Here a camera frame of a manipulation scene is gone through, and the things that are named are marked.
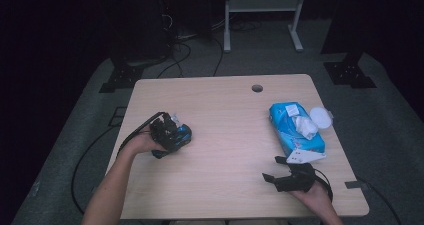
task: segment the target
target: gray carpet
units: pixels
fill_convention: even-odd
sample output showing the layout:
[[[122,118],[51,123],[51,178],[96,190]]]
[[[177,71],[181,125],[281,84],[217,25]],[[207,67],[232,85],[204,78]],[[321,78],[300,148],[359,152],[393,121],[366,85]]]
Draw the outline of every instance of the gray carpet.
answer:
[[[344,54],[320,55],[330,21],[301,21],[298,32],[304,52],[294,50],[286,29],[288,21],[264,22],[250,32],[231,34],[232,52],[223,55],[216,76],[266,74],[309,74],[321,99],[334,117],[334,128],[356,175],[368,181],[393,206],[403,224],[424,224],[424,126],[389,80],[384,67],[364,54],[359,62],[377,88],[353,89],[334,85],[323,63],[341,61]],[[223,34],[214,36],[222,44]],[[190,56],[180,63],[184,77],[212,76],[220,59],[215,40],[184,42]],[[175,58],[188,49],[175,47]],[[155,79],[174,61],[147,68],[145,79]],[[75,197],[85,209],[93,189],[101,181],[119,128],[108,124],[117,107],[127,106],[131,89],[98,93],[107,82],[113,65],[105,60],[87,84],[57,139],[33,190],[22,204],[13,224],[78,224],[82,215],[72,201],[71,181],[75,166],[93,144],[75,174]],[[177,66],[161,78],[179,77]],[[118,124],[120,117],[112,120]],[[383,199],[372,189],[364,189],[370,213],[343,218],[345,224],[397,224]],[[296,224],[318,224],[314,218],[293,219]],[[122,224],[160,224],[161,221],[122,221]]]

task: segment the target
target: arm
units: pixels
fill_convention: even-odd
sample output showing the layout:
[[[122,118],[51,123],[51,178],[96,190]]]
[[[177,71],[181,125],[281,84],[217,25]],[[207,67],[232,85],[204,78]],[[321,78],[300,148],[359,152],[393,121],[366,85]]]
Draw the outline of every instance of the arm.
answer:
[[[289,193],[299,199],[307,208],[317,215],[325,225],[343,224],[328,198],[327,191],[319,182],[315,181],[307,193],[303,191],[292,191]]]
[[[153,149],[164,150],[146,130],[127,143],[91,198],[82,224],[119,223],[134,158]]]

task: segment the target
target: white lid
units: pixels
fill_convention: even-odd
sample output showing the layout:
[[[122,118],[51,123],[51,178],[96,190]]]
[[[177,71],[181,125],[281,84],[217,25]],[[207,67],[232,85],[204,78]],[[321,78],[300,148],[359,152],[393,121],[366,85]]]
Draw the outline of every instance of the white lid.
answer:
[[[309,116],[320,129],[326,129],[333,124],[333,119],[325,108],[314,107],[311,109]]]

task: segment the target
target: wet wipes package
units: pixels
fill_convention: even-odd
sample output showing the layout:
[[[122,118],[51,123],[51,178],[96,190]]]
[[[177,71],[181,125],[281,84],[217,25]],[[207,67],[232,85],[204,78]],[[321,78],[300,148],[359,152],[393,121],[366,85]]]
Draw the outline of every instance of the wet wipes package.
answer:
[[[325,158],[325,142],[319,129],[331,126],[329,112],[313,108],[311,115],[297,102],[275,103],[269,109],[270,120],[288,163],[306,163]]]

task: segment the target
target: wooden table top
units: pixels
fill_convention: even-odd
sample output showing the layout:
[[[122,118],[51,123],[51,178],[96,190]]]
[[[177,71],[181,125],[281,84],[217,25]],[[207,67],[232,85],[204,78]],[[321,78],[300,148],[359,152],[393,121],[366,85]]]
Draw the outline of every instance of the wooden table top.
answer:
[[[252,86],[260,85],[262,92]],[[176,114],[193,131],[191,143],[162,159],[137,155],[122,219],[249,219],[312,216],[289,194],[278,193],[262,173],[289,176],[268,119],[274,103],[299,102],[307,111],[323,106],[308,75],[147,79],[137,82],[109,167],[123,140],[157,112]],[[330,127],[320,131],[327,158],[314,168],[330,180],[340,216],[369,211],[340,141]]]

